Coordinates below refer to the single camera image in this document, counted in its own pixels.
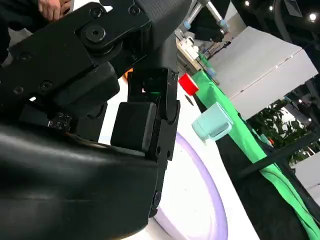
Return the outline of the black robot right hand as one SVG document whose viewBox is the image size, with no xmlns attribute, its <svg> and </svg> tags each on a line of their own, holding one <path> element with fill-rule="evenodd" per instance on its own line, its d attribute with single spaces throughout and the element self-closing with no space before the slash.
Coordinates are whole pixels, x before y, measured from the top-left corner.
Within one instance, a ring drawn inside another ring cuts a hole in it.
<svg viewBox="0 0 320 240">
<path fill-rule="evenodd" d="M 116 240 L 157 214 L 189 0 L 0 3 L 0 237 Z"/>
</svg>

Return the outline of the person's hand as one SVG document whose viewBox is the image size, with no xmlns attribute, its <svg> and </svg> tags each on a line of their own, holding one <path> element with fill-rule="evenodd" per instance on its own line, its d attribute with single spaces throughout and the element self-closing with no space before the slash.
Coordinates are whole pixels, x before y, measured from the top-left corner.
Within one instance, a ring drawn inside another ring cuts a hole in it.
<svg viewBox="0 0 320 240">
<path fill-rule="evenodd" d="M 39 0 L 38 9 L 48 21 L 57 21 L 68 14 L 72 7 L 71 0 Z"/>
</svg>

